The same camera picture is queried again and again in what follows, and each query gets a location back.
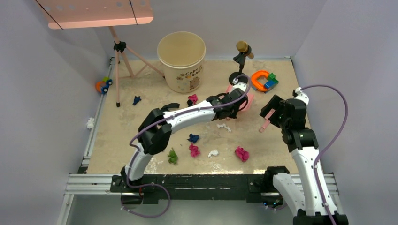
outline lego brick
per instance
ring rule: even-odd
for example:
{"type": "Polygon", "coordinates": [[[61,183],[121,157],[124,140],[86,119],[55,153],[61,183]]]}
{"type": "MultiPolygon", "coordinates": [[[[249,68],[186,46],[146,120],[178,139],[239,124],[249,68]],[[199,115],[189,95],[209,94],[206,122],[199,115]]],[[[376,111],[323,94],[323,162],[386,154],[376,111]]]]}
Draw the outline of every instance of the lego brick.
{"type": "Polygon", "coordinates": [[[279,83],[279,81],[276,78],[272,78],[271,79],[273,82],[275,82],[275,85],[277,85],[279,83]]]}
{"type": "Polygon", "coordinates": [[[276,83],[273,80],[270,80],[270,81],[268,81],[267,83],[264,84],[264,88],[270,89],[270,88],[272,88],[275,85],[276,85],[276,83]]]}
{"type": "Polygon", "coordinates": [[[268,75],[267,80],[270,81],[270,80],[275,79],[275,78],[276,78],[276,75],[271,73],[271,74],[268,75]]]}

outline beige bucket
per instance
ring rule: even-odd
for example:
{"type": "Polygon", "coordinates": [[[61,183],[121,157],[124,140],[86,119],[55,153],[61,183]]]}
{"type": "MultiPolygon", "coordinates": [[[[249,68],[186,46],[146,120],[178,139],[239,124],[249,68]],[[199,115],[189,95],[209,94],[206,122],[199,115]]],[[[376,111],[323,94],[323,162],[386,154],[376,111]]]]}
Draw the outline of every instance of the beige bucket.
{"type": "Polygon", "coordinates": [[[180,31],[165,36],[158,44],[158,57],[163,63],[167,85],[187,93],[202,82],[205,42],[196,34],[180,31]]]}

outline cartoon bear print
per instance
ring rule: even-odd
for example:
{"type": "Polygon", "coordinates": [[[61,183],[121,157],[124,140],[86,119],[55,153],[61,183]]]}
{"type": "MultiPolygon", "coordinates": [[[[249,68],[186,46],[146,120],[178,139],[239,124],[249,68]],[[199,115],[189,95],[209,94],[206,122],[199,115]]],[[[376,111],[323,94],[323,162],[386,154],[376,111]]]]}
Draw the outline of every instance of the cartoon bear print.
{"type": "Polygon", "coordinates": [[[189,81],[189,89],[192,90],[198,87],[199,83],[200,83],[199,77],[193,78],[191,81],[189,81]]]}

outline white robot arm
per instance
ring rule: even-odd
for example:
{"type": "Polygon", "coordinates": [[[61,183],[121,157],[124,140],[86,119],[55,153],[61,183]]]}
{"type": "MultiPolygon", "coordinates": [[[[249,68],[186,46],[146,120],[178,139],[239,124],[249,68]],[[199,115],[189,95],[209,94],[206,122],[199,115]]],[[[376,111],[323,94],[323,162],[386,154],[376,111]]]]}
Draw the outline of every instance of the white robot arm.
{"type": "Polygon", "coordinates": [[[331,224],[326,206],[338,224],[348,224],[346,215],[339,215],[336,205],[330,197],[326,186],[321,163],[315,166],[314,160],[319,155],[318,142],[313,130],[305,127],[306,106],[309,103],[307,94],[301,88],[293,91],[294,98],[283,100],[274,95],[270,102],[261,109],[260,116],[266,115],[271,109],[275,112],[269,118],[271,124],[282,129],[283,141],[288,145],[289,152],[296,163],[300,174],[304,194],[294,184],[286,167],[269,167],[265,173],[268,186],[275,188],[283,196],[292,214],[293,224],[331,224]],[[326,196],[322,201],[318,183],[326,196]]]}
{"type": "Polygon", "coordinates": [[[130,163],[124,167],[125,172],[130,171],[128,174],[129,180],[136,181],[143,177],[144,170],[151,158],[166,148],[170,136],[178,130],[200,122],[221,120],[227,117],[236,118],[240,105],[247,101],[246,96],[226,107],[213,108],[213,106],[223,105],[238,99],[244,94],[246,88],[247,84],[237,82],[237,84],[232,86],[229,93],[210,96],[205,101],[191,107],[172,112],[161,112],[160,109],[152,110],[138,131],[160,119],[170,117],[171,119],[166,120],[160,128],[154,127],[138,138],[138,144],[136,144],[138,149],[131,158],[130,163]]]}

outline gray wall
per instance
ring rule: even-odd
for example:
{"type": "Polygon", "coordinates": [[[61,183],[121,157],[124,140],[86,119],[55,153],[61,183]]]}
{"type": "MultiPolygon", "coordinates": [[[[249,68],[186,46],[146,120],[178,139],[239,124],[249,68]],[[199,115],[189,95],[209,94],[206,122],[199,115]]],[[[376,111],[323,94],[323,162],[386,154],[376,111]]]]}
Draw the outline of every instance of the gray wall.
{"type": "MultiPolygon", "coordinates": [[[[322,162],[334,172],[350,224],[397,224],[398,2],[326,2],[293,58],[301,86],[331,84],[349,104],[342,135],[322,162]]],[[[344,115],[339,96],[309,91],[309,118],[321,146],[344,115]]]]}
{"type": "MultiPolygon", "coordinates": [[[[231,59],[239,40],[246,40],[257,58],[280,58],[297,52],[325,2],[152,0],[151,23],[115,29],[122,41],[149,59],[157,59],[156,48],[164,36],[182,30],[203,38],[207,59],[231,59]]],[[[114,55],[109,30],[96,28],[96,32],[108,55],[114,55]]]]}
{"type": "Polygon", "coordinates": [[[0,7],[0,218],[53,225],[107,71],[93,29],[49,30],[32,0],[0,7]]]}

